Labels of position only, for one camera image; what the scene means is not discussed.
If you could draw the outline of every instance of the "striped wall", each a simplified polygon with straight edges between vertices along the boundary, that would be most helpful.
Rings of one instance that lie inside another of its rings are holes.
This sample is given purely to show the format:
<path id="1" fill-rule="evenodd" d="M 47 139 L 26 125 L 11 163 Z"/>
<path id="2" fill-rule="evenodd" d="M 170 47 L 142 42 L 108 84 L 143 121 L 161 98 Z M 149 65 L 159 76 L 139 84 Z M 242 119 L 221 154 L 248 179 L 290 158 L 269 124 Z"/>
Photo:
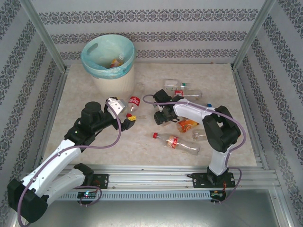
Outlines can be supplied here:
<path id="1" fill-rule="evenodd" d="M 271 169 L 303 226 L 303 0 L 278 0 L 238 73 Z"/>
<path id="2" fill-rule="evenodd" d="M 0 0 L 0 227 L 7 184 L 32 171 L 61 72 L 18 0 Z"/>
<path id="3" fill-rule="evenodd" d="M 87 42 L 120 34 L 137 62 L 232 63 L 264 0 L 33 0 L 67 65 Z"/>

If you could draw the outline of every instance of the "coca-cola label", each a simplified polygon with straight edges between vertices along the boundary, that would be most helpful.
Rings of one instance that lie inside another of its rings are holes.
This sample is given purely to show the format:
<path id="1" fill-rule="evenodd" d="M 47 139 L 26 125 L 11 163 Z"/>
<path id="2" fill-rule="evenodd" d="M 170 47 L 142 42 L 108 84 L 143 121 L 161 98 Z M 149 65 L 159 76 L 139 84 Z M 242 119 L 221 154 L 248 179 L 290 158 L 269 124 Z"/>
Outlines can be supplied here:
<path id="1" fill-rule="evenodd" d="M 169 139 L 167 140 L 167 146 L 169 148 L 175 149 L 178 143 L 178 139 L 179 138 L 176 136 L 170 136 Z"/>
<path id="2" fill-rule="evenodd" d="M 128 103 L 134 103 L 134 104 L 136 104 L 137 106 L 139 106 L 139 104 L 140 104 L 140 99 L 139 99 L 138 97 L 136 97 L 136 96 L 132 96 L 132 97 L 129 99 Z"/>
<path id="3" fill-rule="evenodd" d="M 183 93 L 183 91 L 182 90 L 176 90 L 175 91 L 175 96 L 184 96 L 184 93 Z"/>

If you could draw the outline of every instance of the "bin liner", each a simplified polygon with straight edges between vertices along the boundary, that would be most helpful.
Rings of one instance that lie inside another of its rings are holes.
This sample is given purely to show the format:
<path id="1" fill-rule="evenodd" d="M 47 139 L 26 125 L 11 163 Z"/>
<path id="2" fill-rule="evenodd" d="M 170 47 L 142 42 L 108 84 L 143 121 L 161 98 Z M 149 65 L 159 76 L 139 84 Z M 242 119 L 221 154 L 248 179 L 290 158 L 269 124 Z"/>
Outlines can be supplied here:
<path id="1" fill-rule="evenodd" d="M 125 56 L 124 64 L 111 68 L 113 59 Z M 90 41 L 81 53 L 85 70 L 96 78 L 117 79 L 128 73 L 134 64 L 136 49 L 132 41 L 121 35 L 102 35 Z"/>

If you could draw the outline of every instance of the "trash bin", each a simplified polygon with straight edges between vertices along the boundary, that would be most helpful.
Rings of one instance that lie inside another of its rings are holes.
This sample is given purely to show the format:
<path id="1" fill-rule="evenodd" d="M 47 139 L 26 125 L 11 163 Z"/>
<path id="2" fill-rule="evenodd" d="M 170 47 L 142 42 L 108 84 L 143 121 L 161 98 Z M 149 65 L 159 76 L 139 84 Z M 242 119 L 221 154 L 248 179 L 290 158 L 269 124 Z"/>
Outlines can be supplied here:
<path id="1" fill-rule="evenodd" d="M 113 59 L 125 56 L 123 65 L 109 69 Z M 81 53 L 85 70 L 92 75 L 96 87 L 104 98 L 124 100 L 134 90 L 134 44 L 121 35 L 102 35 L 90 41 Z"/>

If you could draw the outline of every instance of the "marble surface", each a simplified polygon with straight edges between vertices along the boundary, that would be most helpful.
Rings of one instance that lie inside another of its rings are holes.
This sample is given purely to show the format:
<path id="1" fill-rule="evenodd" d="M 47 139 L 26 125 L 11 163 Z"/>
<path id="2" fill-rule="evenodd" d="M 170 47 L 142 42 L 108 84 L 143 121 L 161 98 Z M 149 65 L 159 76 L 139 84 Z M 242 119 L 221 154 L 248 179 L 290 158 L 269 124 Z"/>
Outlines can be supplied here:
<path id="1" fill-rule="evenodd" d="M 211 103 L 213 107 L 226 106 L 234 119 L 246 129 L 242 108 L 234 84 L 229 64 L 135 64 L 137 82 L 145 84 L 145 94 L 154 94 L 162 89 L 163 79 L 180 79 L 190 83 L 193 89 L 201 89 L 201 103 Z M 95 88 L 91 76 L 81 64 L 73 64 L 69 71 L 60 105 L 47 144 L 44 159 L 59 145 L 81 110 L 89 101 L 97 101 L 104 107 L 105 100 Z M 177 125 L 170 123 L 158 126 L 153 119 L 154 108 L 144 102 L 136 112 L 137 121 L 130 130 L 124 131 L 120 141 L 108 149 L 86 149 L 71 164 L 104 165 L 152 165 L 152 166 L 207 166 L 210 163 L 212 148 L 207 141 L 201 145 L 198 156 L 193 156 L 177 149 L 165 147 L 152 138 L 154 132 L 170 133 L 192 141 L 192 132 L 179 133 Z M 104 129 L 92 143 L 104 146 L 115 141 L 118 132 L 113 127 Z M 255 156 L 250 141 L 234 151 L 229 160 L 231 166 L 256 166 Z"/>

